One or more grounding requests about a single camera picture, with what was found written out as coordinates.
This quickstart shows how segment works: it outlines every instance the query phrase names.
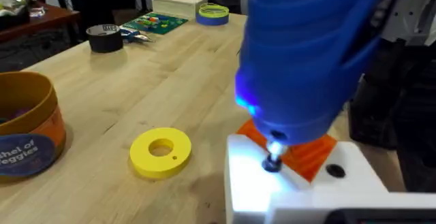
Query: white box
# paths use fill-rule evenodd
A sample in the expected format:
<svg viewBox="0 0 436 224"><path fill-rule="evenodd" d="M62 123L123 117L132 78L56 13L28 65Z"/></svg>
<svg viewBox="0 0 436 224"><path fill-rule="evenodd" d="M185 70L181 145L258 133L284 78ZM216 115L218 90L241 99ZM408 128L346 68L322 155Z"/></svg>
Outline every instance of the white box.
<svg viewBox="0 0 436 224"><path fill-rule="evenodd" d="M151 0L153 12L178 16L186 19L195 19L200 6L207 0Z"/></svg>

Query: green circuit board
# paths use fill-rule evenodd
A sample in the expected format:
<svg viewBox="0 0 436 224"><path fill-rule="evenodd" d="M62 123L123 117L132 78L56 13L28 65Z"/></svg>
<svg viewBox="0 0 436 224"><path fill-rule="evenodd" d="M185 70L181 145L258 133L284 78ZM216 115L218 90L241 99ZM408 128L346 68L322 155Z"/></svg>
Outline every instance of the green circuit board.
<svg viewBox="0 0 436 224"><path fill-rule="evenodd" d="M123 24L123 27L163 35L183 25L187 21L187 19L164 16L151 12Z"/></svg>

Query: floor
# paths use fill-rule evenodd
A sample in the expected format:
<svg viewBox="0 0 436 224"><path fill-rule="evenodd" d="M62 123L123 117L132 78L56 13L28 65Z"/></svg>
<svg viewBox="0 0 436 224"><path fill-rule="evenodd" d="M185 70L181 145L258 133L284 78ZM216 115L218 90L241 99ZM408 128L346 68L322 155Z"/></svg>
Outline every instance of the floor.
<svg viewBox="0 0 436 224"><path fill-rule="evenodd" d="M69 48L64 28L40 31L0 43L0 72L19 71Z"/></svg>

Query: white platform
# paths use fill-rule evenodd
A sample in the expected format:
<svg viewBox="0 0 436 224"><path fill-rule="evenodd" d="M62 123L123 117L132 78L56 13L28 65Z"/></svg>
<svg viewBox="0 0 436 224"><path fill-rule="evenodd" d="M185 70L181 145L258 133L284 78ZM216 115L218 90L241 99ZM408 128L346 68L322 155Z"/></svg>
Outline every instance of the white platform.
<svg viewBox="0 0 436 224"><path fill-rule="evenodd" d="M323 223L339 208L436 208L436 195L389 193L352 142L338 142L313 182L283 166L266 172L267 152L244 135L228 137L225 166L227 224ZM344 178L328 174L340 165Z"/></svg>

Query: yellow 3d printed part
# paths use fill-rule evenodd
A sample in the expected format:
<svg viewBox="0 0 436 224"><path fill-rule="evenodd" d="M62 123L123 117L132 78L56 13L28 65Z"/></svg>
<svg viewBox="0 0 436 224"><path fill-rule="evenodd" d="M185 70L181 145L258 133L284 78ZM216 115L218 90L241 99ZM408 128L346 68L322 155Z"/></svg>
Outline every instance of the yellow 3d printed part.
<svg viewBox="0 0 436 224"><path fill-rule="evenodd" d="M171 151L164 156L153 155L153 150L159 147ZM190 153L191 141L185 133L173 128L157 128L135 139L130 147L130 160L141 176L168 178L187 165Z"/></svg>

